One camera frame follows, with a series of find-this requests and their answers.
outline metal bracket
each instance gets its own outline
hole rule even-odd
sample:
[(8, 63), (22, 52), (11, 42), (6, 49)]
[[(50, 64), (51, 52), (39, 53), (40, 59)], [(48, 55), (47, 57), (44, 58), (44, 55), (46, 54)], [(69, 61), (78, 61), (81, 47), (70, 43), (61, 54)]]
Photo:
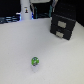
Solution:
[(56, 35), (57, 35), (58, 37), (62, 38), (64, 34), (63, 34), (63, 33), (58, 32), (58, 31), (56, 31)]
[(60, 26), (62, 28), (66, 28), (66, 23), (65, 22), (61, 22), (61, 21), (58, 21), (58, 26)]

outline black device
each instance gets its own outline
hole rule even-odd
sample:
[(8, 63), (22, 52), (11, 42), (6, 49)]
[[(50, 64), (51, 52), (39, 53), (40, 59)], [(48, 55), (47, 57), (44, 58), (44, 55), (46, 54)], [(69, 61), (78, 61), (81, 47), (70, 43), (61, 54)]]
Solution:
[(50, 32), (69, 40), (76, 23), (76, 8), (70, 4), (58, 3), (52, 14)]

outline white table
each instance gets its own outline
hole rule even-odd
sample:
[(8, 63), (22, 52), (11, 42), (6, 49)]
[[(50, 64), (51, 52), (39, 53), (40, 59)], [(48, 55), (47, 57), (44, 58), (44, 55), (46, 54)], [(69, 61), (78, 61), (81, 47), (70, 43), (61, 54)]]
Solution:
[[(51, 19), (0, 24), (0, 84), (84, 84), (84, 27), (71, 39), (50, 33)], [(40, 68), (31, 69), (32, 57)]]

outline black box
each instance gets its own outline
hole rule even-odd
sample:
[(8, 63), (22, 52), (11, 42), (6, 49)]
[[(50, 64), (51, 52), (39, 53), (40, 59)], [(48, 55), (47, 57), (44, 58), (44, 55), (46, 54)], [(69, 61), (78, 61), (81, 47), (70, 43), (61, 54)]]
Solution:
[(61, 38), (67, 39), (67, 40), (70, 40), (71, 35), (72, 35), (72, 31), (69, 31), (67, 29), (63, 29), (63, 28), (56, 26), (56, 25), (53, 25), (53, 24), (51, 25), (50, 32), (58, 37), (61, 37)]
[(59, 3), (52, 15), (50, 32), (67, 40), (72, 35), (76, 23), (76, 9), (69, 4)]

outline white surface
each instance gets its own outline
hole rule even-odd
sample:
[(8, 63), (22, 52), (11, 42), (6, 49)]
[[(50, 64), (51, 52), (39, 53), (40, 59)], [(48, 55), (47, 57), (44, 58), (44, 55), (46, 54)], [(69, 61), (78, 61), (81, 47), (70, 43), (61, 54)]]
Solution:
[(50, 0), (30, 0), (31, 3), (46, 3), (46, 2), (50, 2)]
[[(0, 24), (0, 84), (84, 84), (84, 27), (70, 41), (50, 33), (51, 19)], [(34, 73), (32, 57), (40, 67)]]

